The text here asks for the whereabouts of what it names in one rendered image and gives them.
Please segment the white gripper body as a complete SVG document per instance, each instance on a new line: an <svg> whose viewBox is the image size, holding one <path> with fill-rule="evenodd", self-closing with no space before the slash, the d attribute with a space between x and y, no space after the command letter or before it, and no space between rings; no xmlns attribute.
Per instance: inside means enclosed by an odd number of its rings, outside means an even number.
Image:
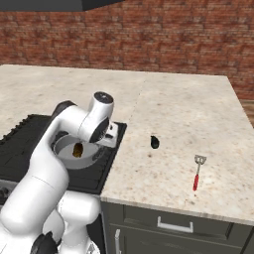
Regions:
<svg viewBox="0 0 254 254"><path fill-rule="evenodd" d="M105 136L98 142L99 145L115 148L118 138L118 125L114 122L109 124Z"/></svg>

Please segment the grey pot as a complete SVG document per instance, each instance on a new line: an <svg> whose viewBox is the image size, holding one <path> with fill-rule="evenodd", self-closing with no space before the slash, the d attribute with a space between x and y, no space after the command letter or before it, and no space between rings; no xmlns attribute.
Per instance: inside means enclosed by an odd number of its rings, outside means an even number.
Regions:
<svg viewBox="0 0 254 254"><path fill-rule="evenodd" d="M72 155L76 143L83 145L83 153L80 158ZM52 150L69 170L81 170L95 164L104 154L105 148L95 143L82 142L78 138L61 131L52 143Z"/></svg>

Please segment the brown sweet potato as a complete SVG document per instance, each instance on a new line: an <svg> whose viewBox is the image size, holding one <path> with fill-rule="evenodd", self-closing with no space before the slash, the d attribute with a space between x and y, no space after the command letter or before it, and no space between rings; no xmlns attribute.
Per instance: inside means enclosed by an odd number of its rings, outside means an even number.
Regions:
<svg viewBox="0 0 254 254"><path fill-rule="evenodd" d="M76 143L73 147L72 155L76 158L80 158L83 153L83 145L81 143Z"/></svg>

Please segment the black hob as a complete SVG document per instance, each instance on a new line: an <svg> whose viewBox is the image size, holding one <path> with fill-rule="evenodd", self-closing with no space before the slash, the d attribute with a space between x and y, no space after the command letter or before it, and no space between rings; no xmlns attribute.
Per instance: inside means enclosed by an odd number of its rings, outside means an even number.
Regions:
<svg viewBox="0 0 254 254"><path fill-rule="evenodd" d="M0 140L0 180L18 183L27 173L33 148L50 119L48 115L29 115L3 136ZM115 148L83 144L83 158L88 154L89 148L93 149L92 164L80 170L67 169L69 191L101 194L127 128L126 123L116 122L116 125L118 137Z"/></svg>

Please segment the dark grey cupboard door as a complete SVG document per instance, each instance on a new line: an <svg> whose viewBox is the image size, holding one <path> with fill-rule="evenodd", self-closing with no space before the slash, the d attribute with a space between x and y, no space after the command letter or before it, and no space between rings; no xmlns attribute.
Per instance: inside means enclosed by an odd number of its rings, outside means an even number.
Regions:
<svg viewBox="0 0 254 254"><path fill-rule="evenodd" d="M115 248L117 230L120 230L119 248L122 254L242 254L240 247L154 233L116 224L109 225L112 248Z"/></svg>

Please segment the dark grey drawer front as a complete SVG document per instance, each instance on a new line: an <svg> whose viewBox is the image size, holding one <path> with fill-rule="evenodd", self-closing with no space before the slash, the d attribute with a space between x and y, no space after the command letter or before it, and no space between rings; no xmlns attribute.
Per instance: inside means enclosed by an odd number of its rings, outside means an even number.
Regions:
<svg viewBox="0 0 254 254"><path fill-rule="evenodd" d="M125 222L158 228L157 227L158 216L162 217L162 221L164 223L174 225L189 226L190 222L192 222L194 232L190 234L205 237L227 239L232 229L232 224L230 222L223 222L214 219L201 218L196 216L159 211L155 209L141 208L135 206L124 207Z"/></svg>

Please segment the dark grey range hood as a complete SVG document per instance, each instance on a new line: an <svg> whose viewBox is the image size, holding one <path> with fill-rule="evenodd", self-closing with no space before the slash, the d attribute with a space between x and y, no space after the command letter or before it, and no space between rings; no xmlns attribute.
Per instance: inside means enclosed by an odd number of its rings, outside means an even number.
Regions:
<svg viewBox="0 0 254 254"><path fill-rule="evenodd" d="M0 0L0 11L81 12L125 0Z"/></svg>

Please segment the red handled metal spatula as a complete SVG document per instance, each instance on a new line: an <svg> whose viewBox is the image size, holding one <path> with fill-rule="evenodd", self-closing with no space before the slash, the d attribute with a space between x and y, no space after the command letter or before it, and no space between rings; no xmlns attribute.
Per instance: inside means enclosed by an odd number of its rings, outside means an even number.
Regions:
<svg viewBox="0 0 254 254"><path fill-rule="evenodd" d="M196 174L195 174L195 177L194 177L192 189L194 191L196 191L197 190L197 186L198 186L200 167L205 163L206 157L205 156L201 156L201 155L195 155L194 156L194 161L197 164L197 170L196 170Z"/></svg>

